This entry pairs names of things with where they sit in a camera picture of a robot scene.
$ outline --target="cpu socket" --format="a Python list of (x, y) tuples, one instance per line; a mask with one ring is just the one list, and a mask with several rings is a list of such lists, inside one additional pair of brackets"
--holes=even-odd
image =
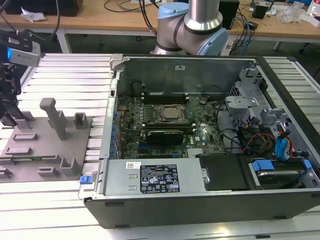
[(185, 121), (184, 107), (182, 105), (162, 105), (158, 106), (158, 122), (181, 122)]

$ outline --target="computer case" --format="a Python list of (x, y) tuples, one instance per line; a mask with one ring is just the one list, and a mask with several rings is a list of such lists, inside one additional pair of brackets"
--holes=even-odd
[[(59, 0), (60, 14), (65, 17), (75, 17), (80, 11), (83, 0)], [(56, 0), (14, 0), (5, 9), (7, 14), (21, 14), (21, 7), (29, 12), (57, 15)]]

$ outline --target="table leg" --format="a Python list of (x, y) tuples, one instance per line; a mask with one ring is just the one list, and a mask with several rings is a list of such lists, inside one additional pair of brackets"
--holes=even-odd
[(72, 51), (69, 44), (68, 36), (66, 34), (66, 30), (64, 28), (59, 28), (56, 35), (58, 37), (62, 53), (71, 54)]
[(235, 40), (237, 40), (237, 36), (236, 35), (229, 35), (228, 39), (220, 53), (221, 56), (229, 56), (231, 48), (235, 42)]
[(281, 47), (282, 43), (283, 43), (282, 41), (277, 41), (273, 47), (273, 50), (279, 51), (279, 48)]

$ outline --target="black box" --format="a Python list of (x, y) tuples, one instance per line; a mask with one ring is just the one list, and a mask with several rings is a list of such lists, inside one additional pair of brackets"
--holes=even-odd
[[(188, 3), (189, 0), (174, 0), (175, 2)], [(235, 16), (237, 14), (239, 0), (220, 0), (219, 12), (223, 16), (222, 27), (231, 29), (234, 24)]]
[[(83, 0), (58, 0), (60, 15), (75, 17), (80, 11)], [(44, 15), (57, 15), (56, 0), (13, 0), (5, 9), (7, 14), (21, 14), (21, 7), (33, 13), (44, 13)]]
[(253, 7), (252, 17), (256, 19), (264, 19), (269, 6), (264, 2), (256, 2)]

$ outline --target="motherboard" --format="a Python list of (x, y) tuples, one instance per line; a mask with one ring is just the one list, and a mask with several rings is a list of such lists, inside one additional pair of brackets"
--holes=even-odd
[(214, 102), (203, 95), (118, 96), (122, 159), (194, 158), (226, 151)]

